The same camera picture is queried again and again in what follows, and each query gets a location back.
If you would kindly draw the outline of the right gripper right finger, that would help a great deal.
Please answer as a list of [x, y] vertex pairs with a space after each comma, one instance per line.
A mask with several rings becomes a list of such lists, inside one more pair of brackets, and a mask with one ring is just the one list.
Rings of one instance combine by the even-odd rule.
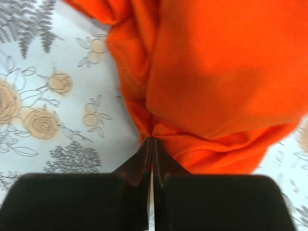
[[278, 185], [262, 175], [191, 174], [152, 140], [157, 231], [293, 231]]

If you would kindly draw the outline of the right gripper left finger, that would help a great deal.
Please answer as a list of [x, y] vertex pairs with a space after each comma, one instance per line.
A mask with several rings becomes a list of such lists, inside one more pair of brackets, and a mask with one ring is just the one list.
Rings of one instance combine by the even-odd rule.
[[146, 231], [152, 139], [111, 173], [29, 173], [0, 208], [3, 231]]

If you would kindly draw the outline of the orange t shirt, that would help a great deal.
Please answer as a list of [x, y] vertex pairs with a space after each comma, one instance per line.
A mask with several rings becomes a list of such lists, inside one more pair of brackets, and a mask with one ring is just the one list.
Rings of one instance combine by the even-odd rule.
[[197, 174], [247, 174], [308, 112], [305, 0], [71, 0], [106, 43], [141, 137]]

